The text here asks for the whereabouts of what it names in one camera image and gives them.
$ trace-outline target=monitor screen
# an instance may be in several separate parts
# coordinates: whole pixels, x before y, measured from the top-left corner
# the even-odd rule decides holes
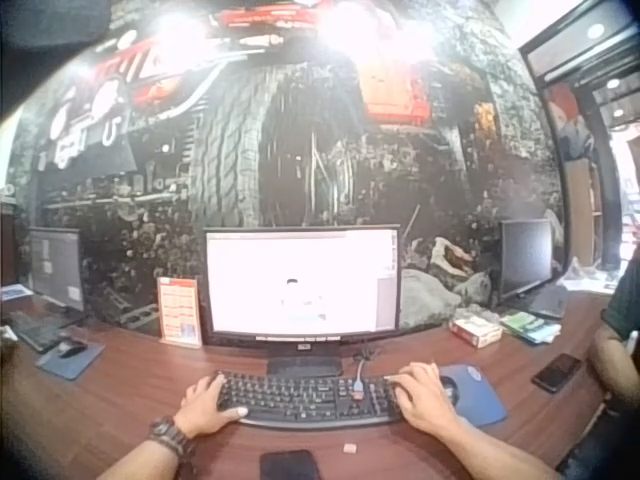
[[[33,289],[56,303],[84,311],[77,230],[32,228]]]
[[[208,231],[206,242],[216,333],[311,341],[397,326],[394,228]]]
[[[552,277],[553,236],[548,220],[502,222],[500,298],[507,298]]]

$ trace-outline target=wristwatch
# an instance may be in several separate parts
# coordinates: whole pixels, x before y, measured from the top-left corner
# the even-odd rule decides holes
[[[149,440],[173,451],[181,462],[191,456],[194,443],[176,427],[171,417],[162,417],[151,424]]]

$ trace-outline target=blue mouse pad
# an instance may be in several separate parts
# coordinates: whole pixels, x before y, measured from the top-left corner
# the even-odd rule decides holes
[[[84,352],[74,357],[58,357],[58,349],[49,350],[36,362],[36,366],[45,372],[53,373],[67,380],[75,380],[84,372],[91,362],[104,350],[104,345],[99,343],[89,343]]]
[[[507,418],[507,411],[496,391],[480,371],[471,365],[449,365],[440,368],[440,376],[458,385],[456,413],[476,427],[491,425]]]

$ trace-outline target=cable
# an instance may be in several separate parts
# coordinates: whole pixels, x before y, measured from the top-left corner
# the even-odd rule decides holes
[[[356,401],[364,399],[364,383],[362,381],[362,369],[366,362],[372,361],[379,353],[380,349],[371,348],[369,343],[365,340],[362,342],[362,348],[360,352],[353,356],[353,359],[358,362],[358,370],[356,373],[356,379],[353,382],[353,394],[352,398]]]
[[[364,367],[364,363],[367,360],[362,357],[360,359],[360,363],[358,364],[358,372],[356,373],[356,381],[353,382],[353,394],[352,397],[354,400],[362,400],[364,398],[364,384],[362,383],[362,367]]]

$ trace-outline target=smartphone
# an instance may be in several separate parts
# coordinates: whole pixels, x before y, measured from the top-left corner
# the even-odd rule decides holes
[[[260,480],[320,480],[309,450],[265,453],[260,456]]]
[[[580,365],[582,365],[581,360],[561,353],[534,375],[531,381],[546,392],[557,393],[575,375]]]

